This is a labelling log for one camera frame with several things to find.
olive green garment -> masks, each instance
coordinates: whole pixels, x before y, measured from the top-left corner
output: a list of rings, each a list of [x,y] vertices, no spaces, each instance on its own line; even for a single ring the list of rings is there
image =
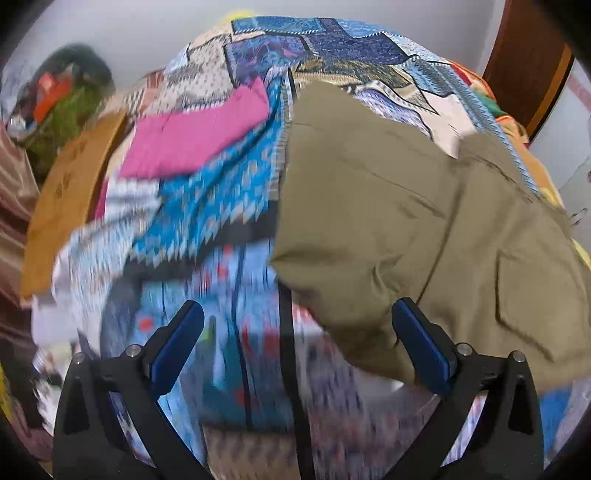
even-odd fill
[[[390,315],[408,296],[456,343],[523,351],[538,390],[591,373],[590,271],[497,137],[462,139],[454,159],[312,83],[287,148],[271,265],[351,364],[414,380]]]

blue gripper pad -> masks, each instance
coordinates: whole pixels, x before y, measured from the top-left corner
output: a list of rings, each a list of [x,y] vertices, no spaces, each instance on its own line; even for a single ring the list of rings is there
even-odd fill
[[[169,393],[189,358],[205,322],[203,308],[186,301],[166,327],[160,327],[145,345],[144,374],[154,399]]]
[[[457,359],[454,344],[443,329],[429,322],[408,297],[392,305],[392,326],[421,382],[435,394],[447,394]]]

silver bolt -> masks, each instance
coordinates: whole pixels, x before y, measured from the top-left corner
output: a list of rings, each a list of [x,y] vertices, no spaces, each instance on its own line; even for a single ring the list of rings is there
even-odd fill
[[[74,356],[72,357],[72,360],[74,360],[74,363],[76,365],[80,365],[85,359],[86,359],[86,355],[83,354],[82,352],[75,353]]]
[[[525,355],[523,354],[523,352],[520,352],[519,350],[514,350],[511,355],[513,355],[513,360],[515,360],[516,362],[520,364],[525,362]]]
[[[142,348],[137,344],[134,343],[133,345],[129,345],[125,349],[125,355],[127,356],[137,356],[142,351]]]
[[[458,343],[456,345],[456,350],[457,350],[457,353],[459,353],[461,356],[471,355],[472,352],[474,351],[474,350],[472,350],[472,347],[470,345],[468,345],[467,343]]]

patchwork bedspread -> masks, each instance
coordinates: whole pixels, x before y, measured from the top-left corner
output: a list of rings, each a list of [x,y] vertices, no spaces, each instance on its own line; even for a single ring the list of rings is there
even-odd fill
[[[76,232],[61,256],[82,349],[119,355],[197,300],[205,329],[160,405],[200,461],[218,478],[380,478],[438,399],[345,362],[267,265],[293,103],[310,81],[330,82],[376,114],[415,125],[452,156],[461,135],[490,131],[536,192],[535,182],[450,62],[378,25],[242,18],[198,37],[158,75],[156,90],[119,94],[117,105],[133,118],[210,108],[260,77],[271,113],[191,176],[124,180],[115,169],[105,218]],[[563,419],[578,421],[573,402],[588,387],[542,397],[547,459],[571,432]],[[461,456],[482,405],[477,398],[447,461]]]

wooden door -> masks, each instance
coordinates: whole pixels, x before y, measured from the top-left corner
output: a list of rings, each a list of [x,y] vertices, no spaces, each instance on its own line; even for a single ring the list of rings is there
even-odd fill
[[[530,138],[550,113],[572,62],[564,38],[533,0],[506,0],[483,78]]]

